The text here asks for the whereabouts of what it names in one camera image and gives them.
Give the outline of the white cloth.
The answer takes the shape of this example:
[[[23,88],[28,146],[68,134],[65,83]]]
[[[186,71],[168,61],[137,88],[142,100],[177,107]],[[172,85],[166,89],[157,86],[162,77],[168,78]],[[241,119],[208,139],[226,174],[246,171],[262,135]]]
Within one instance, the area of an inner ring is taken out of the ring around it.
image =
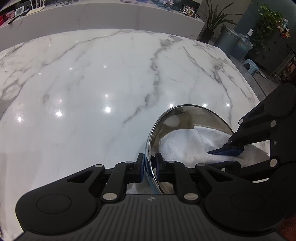
[[[208,151],[221,148],[230,138],[228,133],[202,126],[193,129],[174,130],[158,142],[157,152],[165,161],[177,161],[194,168],[197,163],[213,164],[237,161],[247,167],[269,159],[270,141],[246,145],[237,157],[210,155]]]

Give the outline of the blue stainless steel bowl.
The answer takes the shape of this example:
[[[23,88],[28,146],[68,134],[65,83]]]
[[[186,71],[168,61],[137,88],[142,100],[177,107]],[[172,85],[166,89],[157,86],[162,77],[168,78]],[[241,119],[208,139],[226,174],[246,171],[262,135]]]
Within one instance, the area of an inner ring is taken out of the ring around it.
[[[167,188],[157,180],[152,159],[161,153],[164,161],[177,161],[194,168],[197,163],[214,164],[234,161],[231,156],[210,155],[233,134],[230,126],[213,111],[198,105],[178,105],[164,112],[154,124],[145,148],[149,184],[158,194]]]

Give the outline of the light blue plastic stool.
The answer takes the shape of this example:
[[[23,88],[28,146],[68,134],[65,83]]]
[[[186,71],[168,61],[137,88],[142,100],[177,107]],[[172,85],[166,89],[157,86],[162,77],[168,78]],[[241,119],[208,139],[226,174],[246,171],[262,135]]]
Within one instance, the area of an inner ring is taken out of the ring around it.
[[[257,65],[251,59],[245,60],[242,65],[243,66],[249,65],[248,73],[250,75],[254,74],[255,72],[257,72],[259,70]]]

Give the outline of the blue water bottle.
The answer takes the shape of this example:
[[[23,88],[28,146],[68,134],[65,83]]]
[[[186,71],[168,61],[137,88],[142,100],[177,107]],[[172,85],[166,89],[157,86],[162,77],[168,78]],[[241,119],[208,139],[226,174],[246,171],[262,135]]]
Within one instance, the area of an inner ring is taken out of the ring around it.
[[[240,40],[233,51],[233,57],[239,61],[242,61],[248,51],[252,49],[253,44],[247,34],[239,34],[239,36]]]

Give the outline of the grey trash bin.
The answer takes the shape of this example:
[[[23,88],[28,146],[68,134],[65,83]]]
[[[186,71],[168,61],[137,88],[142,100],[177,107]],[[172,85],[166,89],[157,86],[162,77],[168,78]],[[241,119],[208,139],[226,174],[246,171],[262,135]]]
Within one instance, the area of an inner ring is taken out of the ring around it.
[[[221,34],[216,40],[214,46],[220,48],[225,53],[225,55],[229,56],[239,40],[240,35],[237,32],[228,26],[223,25],[221,27]]]

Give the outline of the dark wooden cabinet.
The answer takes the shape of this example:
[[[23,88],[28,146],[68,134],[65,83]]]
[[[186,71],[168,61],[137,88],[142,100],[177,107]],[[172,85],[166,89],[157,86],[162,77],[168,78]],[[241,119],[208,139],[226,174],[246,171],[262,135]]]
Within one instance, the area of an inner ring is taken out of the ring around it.
[[[281,82],[287,82],[295,73],[295,51],[280,32],[275,32],[269,38],[262,50],[252,48],[247,53],[260,69]]]

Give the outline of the green potted plant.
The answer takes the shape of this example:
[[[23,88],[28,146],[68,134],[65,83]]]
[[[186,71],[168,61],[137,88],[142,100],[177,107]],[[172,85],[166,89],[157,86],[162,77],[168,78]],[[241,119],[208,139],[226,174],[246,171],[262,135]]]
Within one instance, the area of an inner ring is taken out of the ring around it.
[[[228,19],[228,16],[242,16],[241,13],[225,13],[225,10],[232,6],[234,3],[231,2],[227,4],[224,8],[218,11],[218,5],[213,6],[212,1],[205,0],[208,13],[204,13],[199,10],[206,18],[206,28],[204,29],[199,41],[203,43],[208,43],[214,35],[214,30],[221,24],[229,23],[231,25],[236,25],[233,20]]]

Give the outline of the leafy plant on cabinet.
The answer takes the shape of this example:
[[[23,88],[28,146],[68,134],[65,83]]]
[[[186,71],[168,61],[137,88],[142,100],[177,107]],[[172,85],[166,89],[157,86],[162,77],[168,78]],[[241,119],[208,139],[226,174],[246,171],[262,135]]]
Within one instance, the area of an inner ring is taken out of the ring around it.
[[[259,20],[251,35],[251,42],[256,54],[262,52],[272,35],[287,23],[282,13],[270,9],[265,4],[259,6],[258,13]]]

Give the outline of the black white toy figures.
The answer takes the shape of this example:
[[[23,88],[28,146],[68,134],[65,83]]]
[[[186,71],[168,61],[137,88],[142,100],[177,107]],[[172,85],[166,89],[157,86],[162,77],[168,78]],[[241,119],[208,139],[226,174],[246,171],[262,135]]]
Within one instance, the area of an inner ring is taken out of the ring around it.
[[[180,8],[180,12],[183,14],[183,15],[186,15],[186,16],[190,16],[192,18],[199,18],[200,16],[196,13],[196,10],[188,5],[183,5],[181,8]]]

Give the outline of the white marble tv console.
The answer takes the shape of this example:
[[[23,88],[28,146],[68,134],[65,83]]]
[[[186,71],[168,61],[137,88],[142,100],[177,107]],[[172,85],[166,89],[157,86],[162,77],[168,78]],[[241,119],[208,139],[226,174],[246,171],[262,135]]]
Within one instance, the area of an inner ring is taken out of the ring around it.
[[[132,29],[196,39],[205,23],[150,3],[78,1],[51,4],[29,16],[1,25],[1,50],[38,37],[88,29]]]

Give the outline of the white wifi router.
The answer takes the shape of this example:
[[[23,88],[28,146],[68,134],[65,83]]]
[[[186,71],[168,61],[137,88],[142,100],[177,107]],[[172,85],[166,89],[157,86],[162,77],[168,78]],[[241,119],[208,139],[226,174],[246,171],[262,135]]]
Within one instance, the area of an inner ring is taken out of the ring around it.
[[[30,0],[31,8],[26,12],[26,16],[32,15],[34,13],[38,13],[45,8],[45,0]]]

